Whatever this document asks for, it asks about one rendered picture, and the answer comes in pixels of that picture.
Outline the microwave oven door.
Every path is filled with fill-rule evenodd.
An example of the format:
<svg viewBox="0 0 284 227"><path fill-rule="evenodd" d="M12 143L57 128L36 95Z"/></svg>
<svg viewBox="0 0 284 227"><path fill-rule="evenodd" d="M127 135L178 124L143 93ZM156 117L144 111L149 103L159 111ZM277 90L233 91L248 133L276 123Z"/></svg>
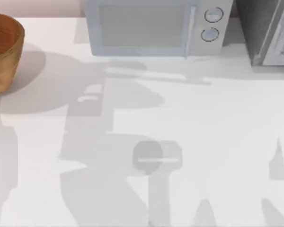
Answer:
<svg viewBox="0 0 284 227"><path fill-rule="evenodd" d="M94 56L183 56L199 0L83 0Z"/></svg>

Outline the round microwave knob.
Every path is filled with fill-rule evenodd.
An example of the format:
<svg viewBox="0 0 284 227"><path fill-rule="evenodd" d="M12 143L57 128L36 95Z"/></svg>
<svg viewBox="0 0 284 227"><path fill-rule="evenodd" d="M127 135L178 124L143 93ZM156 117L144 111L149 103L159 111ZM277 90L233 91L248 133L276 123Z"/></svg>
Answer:
<svg viewBox="0 0 284 227"><path fill-rule="evenodd" d="M216 23L223 18L223 10L218 7L208 9L204 14L204 18L209 23Z"/></svg>
<svg viewBox="0 0 284 227"><path fill-rule="evenodd" d="M205 42L215 41L218 37L219 37L219 31L213 27L203 30L201 33L201 38Z"/></svg>

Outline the pale microwave oven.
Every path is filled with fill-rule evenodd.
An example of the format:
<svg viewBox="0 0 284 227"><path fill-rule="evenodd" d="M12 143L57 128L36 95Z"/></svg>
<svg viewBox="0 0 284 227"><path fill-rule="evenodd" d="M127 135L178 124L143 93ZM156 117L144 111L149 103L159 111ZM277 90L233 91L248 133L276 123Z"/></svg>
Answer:
<svg viewBox="0 0 284 227"><path fill-rule="evenodd" d="M188 57L213 56L220 53L230 18L232 4L233 0L199 0L194 20L190 55ZM204 14L208 9L215 7L223 10L223 18L216 23L209 23L205 20ZM201 33L203 30L211 27L219 31L219 37L215 41L205 42L201 38Z"/></svg>

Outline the brown wooden basket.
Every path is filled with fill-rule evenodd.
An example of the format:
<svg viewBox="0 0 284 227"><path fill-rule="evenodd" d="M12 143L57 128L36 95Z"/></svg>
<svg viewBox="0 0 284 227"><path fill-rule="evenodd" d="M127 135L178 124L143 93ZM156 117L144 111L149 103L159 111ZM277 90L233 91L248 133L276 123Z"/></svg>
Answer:
<svg viewBox="0 0 284 227"><path fill-rule="evenodd" d="M25 30L13 17L0 13L0 93L9 89L23 51Z"/></svg>

